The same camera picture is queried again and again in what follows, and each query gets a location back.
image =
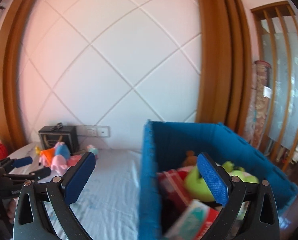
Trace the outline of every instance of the person's hand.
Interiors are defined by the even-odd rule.
[[[16,201],[14,199],[11,199],[10,202],[8,203],[8,208],[6,210],[7,216],[9,217],[9,222],[14,223],[15,219],[15,212],[16,212]]]
[[[9,217],[9,222],[14,223],[15,220],[15,213],[16,213],[16,201],[12,198],[8,204],[7,216]]]

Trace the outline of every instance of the metal screw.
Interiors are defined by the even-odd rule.
[[[239,181],[240,181],[240,178],[239,178],[238,176],[232,176],[232,177],[231,177],[231,180],[232,180],[233,182],[239,182]]]
[[[262,180],[262,184],[263,184],[264,186],[268,186],[268,185],[269,185],[269,182],[268,182],[266,179],[264,179],[264,180]]]
[[[26,180],[25,183],[24,183],[24,186],[29,186],[31,184],[31,181],[30,180]]]
[[[57,183],[57,182],[61,181],[61,177],[60,177],[60,176],[56,176],[56,177],[54,177],[54,178],[52,179],[52,181],[53,181],[54,183]]]

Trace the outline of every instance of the red package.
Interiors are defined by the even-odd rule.
[[[183,212],[188,207],[192,198],[183,186],[183,181],[176,170],[164,171],[158,174],[158,181],[168,198],[176,208]]]
[[[184,181],[184,179],[186,178],[186,176],[189,174],[189,172],[193,169],[193,166],[185,166],[182,168],[178,168],[177,172],[180,176],[180,178]]]
[[[212,225],[212,223],[215,221],[218,215],[219,215],[218,211],[210,208],[207,219],[205,220],[205,222],[203,223],[199,232],[196,234],[193,240],[200,240],[202,236],[204,236],[204,234],[208,231],[209,227]]]

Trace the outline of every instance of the stuffed toy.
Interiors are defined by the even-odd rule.
[[[98,159],[98,149],[92,145],[88,145],[89,151],[95,154]],[[57,171],[61,176],[65,174],[69,167],[74,166],[81,159],[81,155],[71,156],[68,146],[64,142],[58,142],[53,148],[40,151],[36,147],[36,152],[40,154],[39,162],[52,171]]]
[[[244,182],[259,183],[259,180],[255,176],[245,172],[241,167],[235,167],[231,162],[225,162],[223,166],[230,176],[238,176]],[[185,177],[184,187],[188,190],[192,198],[202,202],[215,201],[197,166],[195,166]]]
[[[194,155],[194,151],[187,151],[186,155],[187,155],[187,158],[182,163],[182,167],[195,166],[197,157]]]

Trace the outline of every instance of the black box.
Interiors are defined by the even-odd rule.
[[[53,131],[52,128],[54,126],[44,126],[38,131],[44,150],[54,147],[58,141],[64,142],[71,153],[75,153],[78,150],[79,144],[75,126],[63,126]]]

